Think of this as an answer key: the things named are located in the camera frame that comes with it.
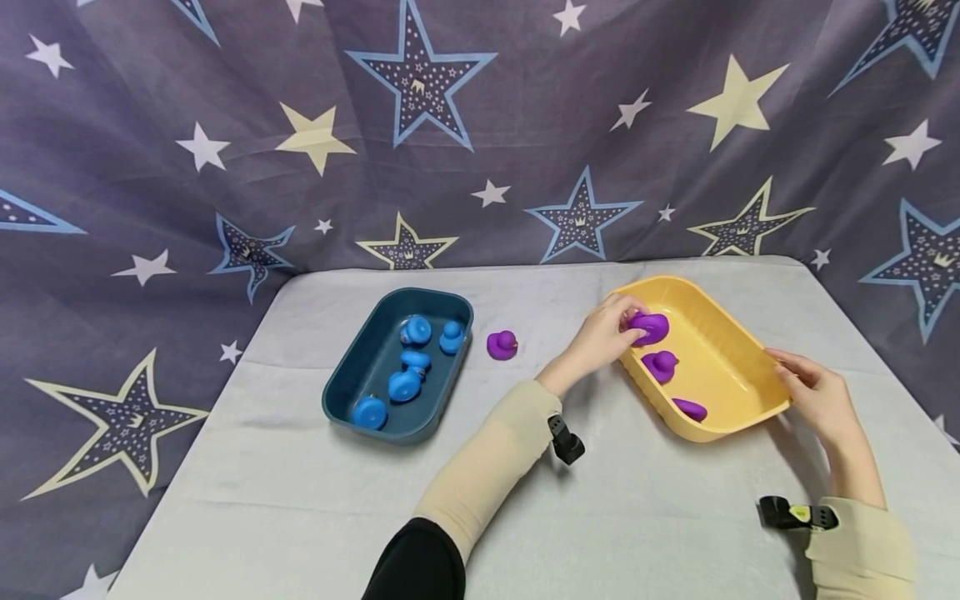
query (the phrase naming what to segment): dark blue tray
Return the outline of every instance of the dark blue tray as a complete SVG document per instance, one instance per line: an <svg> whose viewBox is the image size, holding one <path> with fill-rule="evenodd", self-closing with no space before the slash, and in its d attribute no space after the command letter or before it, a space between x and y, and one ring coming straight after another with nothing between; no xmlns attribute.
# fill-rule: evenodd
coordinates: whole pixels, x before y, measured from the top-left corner
<svg viewBox="0 0 960 600"><path fill-rule="evenodd" d="M418 351L430 355L432 366L427 372L420 395L404 404L395 404L387 394L387 379L401 371L400 326L412 315L422 315L433 326L430 342ZM440 351L440 334L447 321L464 326L466 339L457 353L447 356ZM324 388L324 413L338 425L357 433L392 444L416 444L437 430L440 418L464 364L473 326L473 307L455 294L401 288L387 294L377 303L367 322L357 333L340 364ZM387 422L379 431L357 427L350 422L350 413L363 396L377 396L387 404Z"/></svg>

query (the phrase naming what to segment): black clip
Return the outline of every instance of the black clip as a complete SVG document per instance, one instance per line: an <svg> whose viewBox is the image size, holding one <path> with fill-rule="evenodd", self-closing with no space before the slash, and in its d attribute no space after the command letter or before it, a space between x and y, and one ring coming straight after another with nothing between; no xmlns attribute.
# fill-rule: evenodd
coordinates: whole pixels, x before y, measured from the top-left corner
<svg viewBox="0 0 960 600"><path fill-rule="evenodd" d="M553 453L568 467L584 455L587 449L584 443L567 428L564 418L554 415L546 420L553 435Z"/></svg>

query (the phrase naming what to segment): white star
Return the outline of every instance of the white star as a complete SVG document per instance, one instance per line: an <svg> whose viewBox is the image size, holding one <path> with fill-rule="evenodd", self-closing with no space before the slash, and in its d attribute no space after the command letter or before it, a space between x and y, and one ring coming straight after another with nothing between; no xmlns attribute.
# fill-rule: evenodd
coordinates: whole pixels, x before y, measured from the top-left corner
<svg viewBox="0 0 960 600"><path fill-rule="evenodd" d="M923 121L920 126L909 135L898 135L884 139L886 143L893 147L894 151L883 161L883 164L890 164L906 158L910 162L910 170L915 171L920 159L924 153L940 145L941 140L928 137L926 135L927 121Z"/></svg>
<svg viewBox="0 0 960 600"><path fill-rule="evenodd" d="M107 598L107 591L110 589L110 584L113 583L113 580L116 579L117 573L119 572L120 571L113 571L107 577L101 579L97 576L96 569L91 565L90 568L86 570L84 586L71 591L60 600L105 600Z"/></svg>
<svg viewBox="0 0 960 600"><path fill-rule="evenodd" d="M320 224L314 227L314 230L322 231L324 235L326 235L328 231L333 229L333 226L330 224L330 221L333 221L333 219L327 219L326 221L323 219L317 219L317 221L320 222Z"/></svg>
<svg viewBox="0 0 960 600"><path fill-rule="evenodd" d="M580 31L580 13L583 12L586 7L586 4L575 7L573 6L573 2L566 0L566 8L560 12L553 13L553 18L561 23L560 37L563 37L570 28L578 32Z"/></svg>
<svg viewBox="0 0 960 600"><path fill-rule="evenodd" d="M34 46L36 50L27 55L28 59L36 60L37 62L42 62L47 65L47 68L50 69L50 72L53 73L54 78L60 78L60 69L72 69L73 65L63 59L60 55L60 45L50 44L49 46L39 39L30 36L30 39L34 41Z"/></svg>
<svg viewBox="0 0 960 600"><path fill-rule="evenodd" d="M649 88L644 89L643 93L640 94L640 97L637 98L636 101L631 105L619 105L620 118L616 123L613 124L613 127L610 128L610 131L615 130L621 125L626 125L627 129L629 129L634 124L634 118L636 117L636 114L653 104L652 102L643 102L643 99L646 97L648 91L650 91Z"/></svg>
<svg viewBox="0 0 960 600"><path fill-rule="evenodd" d="M315 7L324 5L320 0L287 0L287 6L290 7L290 12L294 14L294 23L300 23L300 9L303 8L304 4Z"/></svg>
<svg viewBox="0 0 960 600"><path fill-rule="evenodd" d="M473 192L470 196L475 196L483 200L483 206L481 208L486 208L491 204L506 204L507 201L503 199L503 193L510 189L509 185L504 185L503 187L496 187L490 180L487 180L487 187L482 192Z"/></svg>
<svg viewBox="0 0 960 600"><path fill-rule="evenodd" d="M947 433L947 422L943 415L934 419L933 424L937 426L937 429L940 430L940 433L944 434L944 437L947 438L948 442L953 445L960 445L960 442L958 442L956 438Z"/></svg>
<svg viewBox="0 0 960 600"><path fill-rule="evenodd" d="M657 223L659 223L660 221L672 221L670 215L677 212L677 209L671 208L670 204L668 204L664 210L658 210L657 212L660 213L660 218L657 219Z"/></svg>
<svg viewBox="0 0 960 600"><path fill-rule="evenodd" d="M243 350L238 350L238 349L237 349L237 341L236 341L236 340L233 340L233 344L230 344L229 346L227 346L227 345L225 345L225 344L221 344L221 345L220 345L220 349L224 351L224 355L220 357L220 362L224 362L225 360L229 360L230 363L236 365L236 364L237 364L237 357L240 356L241 354L243 354Z"/></svg>
<svg viewBox="0 0 960 600"><path fill-rule="evenodd" d="M127 269L126 271L118 271L112 274L111 277L136 276L136 280L140 282L140 287L143 287L147 285L150 277L154 275L170 275L171 273L176 273L176 271L167 267L167 251L163 251L160 253L160 256L153 260L134 254L133 268Z"/></svg>
<svg viewBox="0 0 960 600"><path fill-rule="evenodd" d="M816 257L810 261L811 265L816 265L817 273L820 273L820 270L824 268L824 265L830 264L830 248L826 250L814 250L817 253Z"/></svg>
<svg viewBox="0 0 960 600"><path fill-rule="evenodd" d="M200 169L208 162L215 167L220 167L224 171L227 170L218 153L229 146L230 143L218 142L208 138L206 133L204 133L204 128L200 126L200 123L197 123L193 127L193 139L178 139L177 143L193 153L193 164L197 167L198 173L200 173Z"/></svg>

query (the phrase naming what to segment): yellow plastic tray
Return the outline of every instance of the yellow plastic tray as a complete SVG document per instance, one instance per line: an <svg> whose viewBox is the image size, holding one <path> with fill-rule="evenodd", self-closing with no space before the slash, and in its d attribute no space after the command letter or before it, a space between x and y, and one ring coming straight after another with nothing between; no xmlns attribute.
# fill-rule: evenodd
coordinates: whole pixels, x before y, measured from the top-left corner
<svg viewBox="0 0 960 600"><path fill-rule="evenodd" d="M644 302L670 320L670 333L658 344L631 348L620 356L667 426L692 442L713 442L783 412L790 395L774 373L776 361L763 345L696 284L681 277L656 276L615 290ZM640 358L670 350L677 355L673 379L664 385ZM707 407L697 422L671 398Z"/></svg>

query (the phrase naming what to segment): rectangular bin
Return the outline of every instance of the rectangular bin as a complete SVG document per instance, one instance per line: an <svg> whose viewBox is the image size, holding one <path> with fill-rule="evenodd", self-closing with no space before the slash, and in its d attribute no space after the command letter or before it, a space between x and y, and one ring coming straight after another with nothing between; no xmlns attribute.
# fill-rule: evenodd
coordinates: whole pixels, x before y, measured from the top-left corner
<svg viewBox="0 0 960 600"><path fill-rule="evenodd" d="M693 282L655 276L616 290L643 301L670 321L658 344L628 349L620 356L667 426L692 442L712 442L770 419L790 405L790 395L774 373L776 361L763 345ZM657 383L640 362L648 352L670 350L679 363L670 381ZM697 402L708 416L697 422L671 398Z"/></svg>
<svg viewBox="0 0 960 600"><path fill-rule="evenodd" d="M422 348L413 348L430 356L431 367L420 395L403 404L390 401L387 379L402 371L400 327L413 315L430 322L433 335ZM465 339L453 356L441 352L438 340L447 321L464 327ZM323 406L327 418L357 433L392 444L416 444L437 430L440 418L463 367L473 325L473 307L455 294L401 288L383 297L350 344L340 364L324 388ZM387 404L387 422L380 430L358 427L350 422L357 400L376 396Z"/></svg>

